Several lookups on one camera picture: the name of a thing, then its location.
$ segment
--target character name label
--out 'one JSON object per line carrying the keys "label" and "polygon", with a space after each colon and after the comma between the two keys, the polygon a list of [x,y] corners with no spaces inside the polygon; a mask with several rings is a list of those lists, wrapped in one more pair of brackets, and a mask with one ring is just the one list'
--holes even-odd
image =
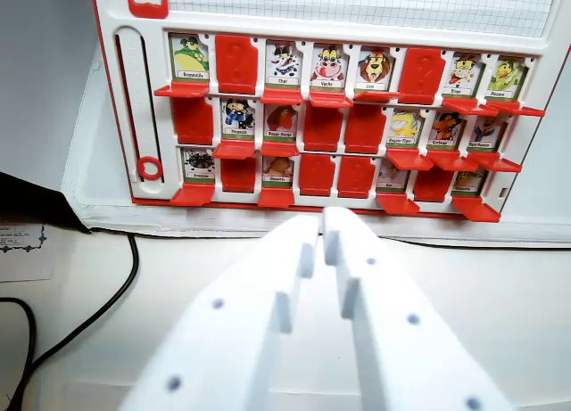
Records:
{"label": "character name label", "polygon": [[177,77],[179,78],[194,78],[194,79],[209,79],[208,72],[196,72],[189,70],[180,70],[177,72]]}

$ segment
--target white wall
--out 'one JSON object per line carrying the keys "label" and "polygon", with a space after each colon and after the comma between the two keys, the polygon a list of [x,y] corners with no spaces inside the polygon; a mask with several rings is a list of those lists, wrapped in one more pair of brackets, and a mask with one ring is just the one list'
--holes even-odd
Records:
{"label": "white wall", "polygon": [[91,0],[0,0],[0,171],[59,191],[97,33]]}
{"label": "white wall", "polygon": [[[0,296],[20,295],[34,306],[40,349],[93,313],[130,270],[124,236],[56,233],[59,238],[53,229],[46,233],[46,245],[57,254],[51,281],[0,284]],[[134,289],[37,375],[42,405],[34,409],[88,410],[69,408],[70,401],[98,397],[101,406],[102,395],[112,402],[112,395],[120,392],[98,390],[97,385],[131,384],[185,306],[252,245],[245,239],[137,242],[141,273]],[[571,399],[571,253],[411,245],[402,260],[468,351],[516,405]],[[349,402],[358,393],[350,326],[337,316],[334,285],[333,272],[325,266],[304,281],[294,333],[284,339],[277,364],[275,390],[343,394]],[[21,368],[27,334],[17,309],[2,307],[0,326],[7,332],[0,335],[1,396],[13,389],[9,378],[15,382]],[[88,384],[82,394],[78,383]]]}

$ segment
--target red plastic ledge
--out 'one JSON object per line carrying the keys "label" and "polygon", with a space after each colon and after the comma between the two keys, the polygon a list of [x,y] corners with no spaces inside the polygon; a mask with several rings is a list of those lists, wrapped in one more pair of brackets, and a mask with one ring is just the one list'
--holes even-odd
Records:
{"label": "red plastic ledge", "polygon": [[349,108],[353,101],[345,92],[320,92],[310,90],[310,103],[318,108]]}
{"label": "red plastic ledge", "polygon": [[214,184],[183,184],[170,200],[172,206],[202,206],[214,197]]}
{"label": "red plastic ledge", "polygon": [[262,208],[287,208],[294,204],[294,191],[291,188],[265,186],[261,188],[258,206]]}
{"label": "red plastic ledge", "polygon": [[295,142],[271,142],[264,141],[261,145],[261,155],[273,155],[275,157],[293,157],[300,155]]}
{"label": "red plastic ledge", "polygon": [[468,160],[492,172],[521,172],[520,164],[509,161],[508,159],[500,159],[500,154],[497,152],[472,151],[468,154]]}
{"label": "red plastic ledge", "polygon": [[512,115],[527,115],[531,117],[543,117],[545,115],[545,110],[527,108],[526,106],[521,106],[519,102],[488,101],[486,105],[495,108],[499,112],[507,112]]}
{"label": "red plastic ledge", "polygon": [[167,97],[205,97],[210,90],[210,82],[203,83],[187,81],[184,83],[173,81],[168,86],[154,91],[155,96]]}
{"label": "red plastic ledge", "polygon": [[478,106],[477,99],[459,99],[455,97],[444,97],[443,107],[449,108],[464,115],[485,115],[494,117],[498,114],[498,110],[493,108],[489,103],[487,105]]}
{"label": "red plastic ledge", "polygon": [[353,101],[358,102],[389,102],[399,97],[399,92],[355,92]]}
{"label": "red plastic ledge", "polygon": [[416,215],[420,211],[405,193],[377,193],[377,201],[390,215]]}
{"label": "red plastic ledge", "polygon": [[500,212],[484,203],[482,197],[475,195],[455,195],[452,205],[474,222],[500,222]]}
{"label": "red plastic ledge", "polygon": [[253,157],[255,153],[254,142],[242,140],[224,140],[216,147],[212,154],[217,159],[245,160]]}
{"label": "red plastic ledge", "polygon": [[393,164],[404,170],[429,170],[433,162],[420,155],[418,148],[388,148],[386,156]]}
{"label": "red plastic ledge", "polygon": [[442,170],[452,172],[475,172],[478,165],[465,157],[460,157],[460,151],[428,150],[427,158]]}
{"label": "red plastic ledge", "polygon": [[297,105],[303,102],[302,91],[299,88],[266,87],[261,101],[275,105]]}

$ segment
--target red plastic tile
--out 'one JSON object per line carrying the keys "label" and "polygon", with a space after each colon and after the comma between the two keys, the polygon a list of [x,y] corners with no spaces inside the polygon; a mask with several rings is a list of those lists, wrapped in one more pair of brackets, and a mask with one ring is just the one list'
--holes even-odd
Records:
{"label": "red plastic tile", "polygon": [[306,151],[337,151],[343,114],[337,109],[308,105],[305,113],[303,141]]}
{"label": "red plastic tile", "polygon": [[383,138],[386,116],[378,105],[354,105],[345,129],[345,150],[376,154]]}
{"label": "red plastic tile", "polygon": [[433,162],[420,155],[418,148],[388,148],[386,156],[399,169],[429,170],[433,167]]}
{"label": "red plastic tile", "polygon": [[452,197],[452,205],[470,221],[500,222],[500,212],[484,203],[479,195],[455,195]]}
{"label": "red plastic tile", "polygon": [[343,156],[337,182],[339,197],[368,198],[374,176],[375,166],[369,157]]}
{"label": "red plastic tile", "polygon": [[454,172],[434,166],[430,170],[418,172],[414,184],[415,201],[444,201],[450,188]]}
{"label": "red plastic tile", "polygon": [[427,158],[436,166],[453,172],[475,172],[478,165],[466,157],[460,157],[460,151],[428,150]]}
{"label": "red plastic tile", "polygon": [[543,117],[545,115],[545,110],[527,108],[526,106],[521,106],[519,102],[488,101],[486,106],[491,106],[499,112],[507,112],[512,115],[528,115],[531,117]]}
{"label": "red plastic tile", "polygon": [[335,163],[325,154],[302,154],[300,192],[306,195],[331,195]]}
{"label": "red plastic tile", "polygon": [[498,110],[490,106],[489,103],[486,105],[478,106],[477,99],[444,97],[443,107],[464,115],[485,115],[488,117],[494,117],[498,114]]}
{"label": "red plastic tile", "polygon": [[468,153],[468,160],[492,172],[521,172],[520,164],[509,161],[508,159],[500,159],[498,152],[471,151]]}
{"label": "red plastic tile", "polygon": [[216,36],[216,75],[219,91],[254,95],[258,80],[258,48],[250,37]]}
{"label": "red plastic tile", "polygon": [[405,193],[377,193],[377,201],[391,215],[416,215],[420,211]]}
{"label": "red plastic tile", "polygon": [[258,206],[263,208],[287,208],[295,203],[291,188],[264,186],[261,188]]}
{"label": "red plastic tile", "polygon": [[303,96],[299,88],[266,87],[261,101],[275,105],[297,105],[303,102]]}
{"label": "red plastic tile", "polygon": [[217,159],[244,160],[249,157],[253,157],[254,152],[254,141],[222,139],[212,155]]}
{"label": "red plastic tile", "polygon": [[434,103],[445,65],[438,48],[409,48],[399,84],[399,102]]}
{"label": "red plastic tile", "polygon": [[161,87],[154,91],[155,96],[167,96],[167,97],[204,97],[208,94],[210,90],[210,83],[198,83],[198,82],[179,82],[173,81],[168,86]]}
{"label": "red plastic tile", "polygon": [[172,206],[202,206],[212,201],[214,184],[189,184],[182,188],[170,200]]}
{"label": "red plastic tile", "polygon": [[212,105],[203,98],[171,100],[172,117],[180,144],[212,145],[214,118]]}
{"label": "red plastic tile", "polygon": [[235,193],[253,193],[256,181],[256,159],[221,160],[222,190]]}
{"label": "red plastic tile", "polygon": [[353,101],[344,92],[320,92],[313,89],[310,90],[310,103],[318,108],[349,108],[353,105]]}
{"label": "red plastic tile", "polygon": [[261,155],[274,155],[276,157],[293,157],[300,155],[295,142],[264,141],[261,145]]}

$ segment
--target cartoon cow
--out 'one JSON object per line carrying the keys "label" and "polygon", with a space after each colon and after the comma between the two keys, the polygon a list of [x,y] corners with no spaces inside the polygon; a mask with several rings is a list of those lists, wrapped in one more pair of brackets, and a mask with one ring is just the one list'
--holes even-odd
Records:
{"label": "cartoon cow", "polygon": [[324,48],[319,54],[319,62],[315,66],[311,81],[314,79],[341,81],[345,78],[341,69],[341,54],[337,52],[334,45],[331,45],[328,48]]}

